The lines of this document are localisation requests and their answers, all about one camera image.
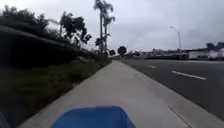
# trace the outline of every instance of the sidewalk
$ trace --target sidewalk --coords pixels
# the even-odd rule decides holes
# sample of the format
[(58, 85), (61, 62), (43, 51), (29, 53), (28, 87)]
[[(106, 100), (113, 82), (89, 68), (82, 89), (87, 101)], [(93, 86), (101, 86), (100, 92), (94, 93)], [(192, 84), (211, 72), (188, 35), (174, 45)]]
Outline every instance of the sidewalk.
[(131, 67), (113, 61), (24, 122), (49, 128), (64, 112), (80, 107), (122, 107), (137, 128), (223, 128), (224, 123)]

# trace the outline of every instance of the green grass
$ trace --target green grass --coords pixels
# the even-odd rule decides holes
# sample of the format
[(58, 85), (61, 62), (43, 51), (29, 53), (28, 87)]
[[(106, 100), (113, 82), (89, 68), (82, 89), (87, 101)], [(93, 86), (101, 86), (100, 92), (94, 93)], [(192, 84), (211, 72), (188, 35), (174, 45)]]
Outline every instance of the green grass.
[(29, 117), (108, 63), (108, 60), (89, 60), (23, 71), (14, 82), (14, 95)]

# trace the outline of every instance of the light pole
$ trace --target light pole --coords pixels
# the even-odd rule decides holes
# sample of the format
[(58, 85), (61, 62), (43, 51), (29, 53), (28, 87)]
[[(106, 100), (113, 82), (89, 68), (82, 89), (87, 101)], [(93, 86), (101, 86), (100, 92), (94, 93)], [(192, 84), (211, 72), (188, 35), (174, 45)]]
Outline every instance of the light pole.
[(180, 31), (178, 31), (176, 28), (174, 28), (174, 27), (170, 27), (170, 28), (172, 28), (172, 29), (174, 29), (174, 30), (176, 30), (177, 31), (177, 33), (178, 33), (178, 38), (179, 38), (179, 46), (180, 46), (180, 60), (181, 60), (181, 39), (180, 39)]

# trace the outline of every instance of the overcast sky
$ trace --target overcast sky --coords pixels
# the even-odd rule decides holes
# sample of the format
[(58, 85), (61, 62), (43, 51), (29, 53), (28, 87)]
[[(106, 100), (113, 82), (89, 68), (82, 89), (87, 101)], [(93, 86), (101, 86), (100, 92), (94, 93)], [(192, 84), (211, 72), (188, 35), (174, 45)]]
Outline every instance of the overcast sky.
[[(114, 5), (111, 15), (116, 22), (109, 26), (110, 49), (124, 45), (129, 50), (148, 51), (153, 48), (177, 49), (177, 32), (181, 32), (182, 48), (201, 48), (206, 43), (224, 41), (224, 0), (106, 0)], [(59, 20), (63, 11), (83, 16), (93, 39), (99, 37), (99, 12), (93, 10), (94, 0), (0, 0), (20, 9), (46, 14)]]

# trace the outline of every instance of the road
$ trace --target road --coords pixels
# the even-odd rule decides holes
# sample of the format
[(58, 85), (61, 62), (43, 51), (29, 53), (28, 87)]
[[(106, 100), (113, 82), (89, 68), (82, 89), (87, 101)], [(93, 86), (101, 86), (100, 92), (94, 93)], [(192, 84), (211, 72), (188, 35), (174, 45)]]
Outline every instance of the road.
[(224, 121), (224, 63), (123, 60)]

